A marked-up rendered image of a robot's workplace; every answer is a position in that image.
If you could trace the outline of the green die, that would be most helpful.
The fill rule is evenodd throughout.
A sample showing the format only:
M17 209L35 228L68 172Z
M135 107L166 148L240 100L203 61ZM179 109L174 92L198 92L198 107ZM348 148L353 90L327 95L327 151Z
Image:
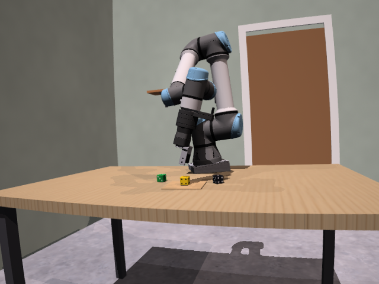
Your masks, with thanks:
M157 175L157 182L165 182L165 181L166 181L166 174Z

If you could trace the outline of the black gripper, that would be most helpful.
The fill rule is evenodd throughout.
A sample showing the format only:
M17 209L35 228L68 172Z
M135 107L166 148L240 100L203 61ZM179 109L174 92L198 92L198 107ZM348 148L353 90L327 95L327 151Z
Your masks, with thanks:
M213 121L215 108L212 107L211 113L209 114L200 111L202 101L182 97L180 102L181 109L179 109L176 120L177 132L175 134L174 144L176 144L175 147L182 148L179 164L185 165L185 163L189 163L190 160L193 148L190 146L191 134L192 131L196 129L198 118Z

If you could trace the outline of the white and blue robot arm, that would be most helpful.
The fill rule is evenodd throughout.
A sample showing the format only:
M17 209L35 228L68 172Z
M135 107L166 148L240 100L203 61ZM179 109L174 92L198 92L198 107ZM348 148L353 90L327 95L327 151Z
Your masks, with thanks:
M162 102L167 107L181 104L180 99L183 96L200 101L214 97L216 99L217 111L214 120L199 118L196 129L191 134L194 166L222 161L216 141L242 135L243 119L234 108L227 66L231 52L232 48L224 31L193 39L181 52L181 61L170 88L161 93ZM210 64L213 83L207 81L208 71L195 67L200 60L205 59Z

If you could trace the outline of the yellow die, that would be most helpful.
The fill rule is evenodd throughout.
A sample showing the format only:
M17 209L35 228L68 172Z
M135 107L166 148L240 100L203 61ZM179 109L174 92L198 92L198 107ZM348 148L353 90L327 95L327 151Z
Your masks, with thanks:
M180 185L189 185L190 177L189 176L181 176L180 177Z

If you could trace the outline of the black die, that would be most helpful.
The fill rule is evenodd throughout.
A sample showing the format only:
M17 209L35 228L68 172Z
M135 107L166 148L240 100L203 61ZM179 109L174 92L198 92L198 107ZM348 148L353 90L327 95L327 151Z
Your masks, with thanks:
M213 175L213 183L215 184L223 183L223 175Z

